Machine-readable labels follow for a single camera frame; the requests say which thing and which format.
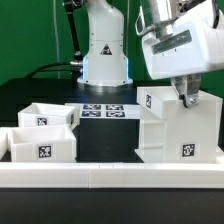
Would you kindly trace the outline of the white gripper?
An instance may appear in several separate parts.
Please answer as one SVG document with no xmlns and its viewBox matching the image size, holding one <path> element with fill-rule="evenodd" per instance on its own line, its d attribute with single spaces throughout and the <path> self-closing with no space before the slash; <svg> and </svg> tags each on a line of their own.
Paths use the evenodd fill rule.
<svg viewBox="0 0 224 224">
<path fill-rule="evenodd" d="M 172 78 L 184 106 L 198 106 L 196 73 L 224 69 L 224 13 L 217 1 L 140 0 L 135 29 L 150 77 Z"/>
</svg>

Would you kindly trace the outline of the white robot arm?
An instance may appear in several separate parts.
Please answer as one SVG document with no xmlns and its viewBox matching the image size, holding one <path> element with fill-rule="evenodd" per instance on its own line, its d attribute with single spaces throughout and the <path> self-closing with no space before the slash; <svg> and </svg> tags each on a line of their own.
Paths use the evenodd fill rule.
<svg viewBox="0 0 224 224">
<path fill-rule="evenodd" d="M 89 51 L 84 86 L 130 84 L 123 53 L 124 18 L 106 0 L 88 0 Z M 224 69 L 224 11 L 217 0 L 140 0 L 135 23 L 150 77 L 171 80 L 187 108 L 199 104 L 202 73 Z"/>
</svg>

